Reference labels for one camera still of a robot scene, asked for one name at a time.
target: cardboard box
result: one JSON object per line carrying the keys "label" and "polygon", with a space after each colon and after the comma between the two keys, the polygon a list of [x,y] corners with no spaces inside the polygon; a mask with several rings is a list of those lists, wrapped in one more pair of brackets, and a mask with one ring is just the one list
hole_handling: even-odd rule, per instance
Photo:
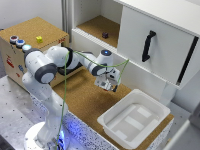
{"label": "cardboard box", "polygon": [[[19,39],[25,40],[32,48],[46,51],[51,46],[61,43],[69,46],[69,35],[45,20],[36,17],[0,31],[0,50],[7,75],[24,88],[22,76],[27,69],[24,64],[24,53],[17,49],[16,45],[10,44],[10,36],[17,35]],[[36,37],[41,36],[42,43],[38,43]],[[64,76],[56,74],[51,86],[55,86],[64,80]]]}

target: white container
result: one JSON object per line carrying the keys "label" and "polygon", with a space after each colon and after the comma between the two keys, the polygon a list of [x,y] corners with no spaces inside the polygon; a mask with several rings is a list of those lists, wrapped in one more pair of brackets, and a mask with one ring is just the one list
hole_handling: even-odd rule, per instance
{"label": "white container", "polygon": [[133,90],[98,118],[105,133],[126,149],[136,149],[166,118],[170,109]]}

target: cabinet handle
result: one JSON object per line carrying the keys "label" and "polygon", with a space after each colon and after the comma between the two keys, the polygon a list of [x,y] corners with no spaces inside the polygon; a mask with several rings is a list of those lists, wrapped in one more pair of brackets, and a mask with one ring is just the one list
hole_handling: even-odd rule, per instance
{"label": "cabinet handle", "polygon": [[142,62],[145,62],[150,58],[150,56],[148,55],[149,47],[151,44],[151,38],[154,37],[155,35],[156,35],[156,32],[150,31],[149,35],[146,38],[145,45],[144,45],[144,51],[142,54]]}

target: cabinet door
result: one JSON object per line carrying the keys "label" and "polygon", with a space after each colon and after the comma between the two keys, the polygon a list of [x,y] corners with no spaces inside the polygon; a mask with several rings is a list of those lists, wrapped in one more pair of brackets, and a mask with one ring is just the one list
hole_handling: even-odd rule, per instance
{"label": "cabinet door", "polygon": [[[156,36],[151,38],[150,59],[143,62],[144,45],[150,31]],[[177,84],[193,40],[193,35],[123,8],[117,52],[174,84]]]}

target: cork mat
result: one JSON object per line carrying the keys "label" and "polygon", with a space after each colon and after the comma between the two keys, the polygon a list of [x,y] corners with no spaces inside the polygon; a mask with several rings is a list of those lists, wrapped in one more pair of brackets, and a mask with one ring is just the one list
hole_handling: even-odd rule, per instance
{"label": "cork mat", "polygon": [[[95,86],[94,81],[95,77],[86,69],[67,79],[66,103],[72,113],[120,150],[123,150],[124,148],[105,134],[103,127],[97,122],[97,118],[131,92],[131,89],[121,84],[116,93],[107,92]],[[65,84],[62,82],[53,88],[62,98],[64,98],[64,86]],[[173,115],[171,114],[166,117],[136,150],[145,150],[172,119]]]}
{"label": "cork mat", "polygon": [[[17,35],[19,39],[25,40],[26,44],[38,49],[68,36],[67,33],[40,17],[22,22],[0,32],[0,36],[7,42],[10,42],[12,35]],[[37,43],[37,36],[42,36],[43,43]]]}
{"label": "cork mat", "polygon": [[[77,28],[80,28],[81,30],[117,48],[120,24],[117,24],[103,16],[98,16],[81,25],[78,25]],[[103,38],[103,32],[107,32],[109,38]]]}

